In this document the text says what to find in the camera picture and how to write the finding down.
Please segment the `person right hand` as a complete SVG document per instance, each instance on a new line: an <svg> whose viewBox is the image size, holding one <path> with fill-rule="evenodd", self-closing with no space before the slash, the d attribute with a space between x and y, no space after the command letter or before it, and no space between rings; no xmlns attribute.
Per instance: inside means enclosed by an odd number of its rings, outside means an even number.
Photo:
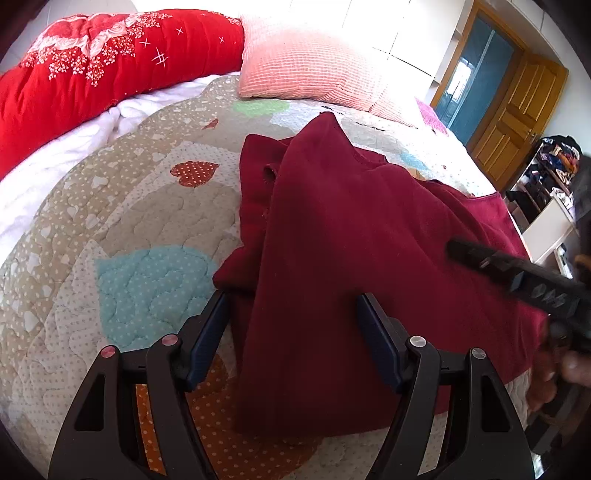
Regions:
<svg viewBox="0 0 591 480"><path fill-rule="evenodd" d="M591 362L589 356L565 350L559 353L545 346L549 335L550 319L540 329L540 345L532 360L530 386L526 400L531 412L538 411L554 399L557 393L557 378L589 388L591 384Z"/></svg>

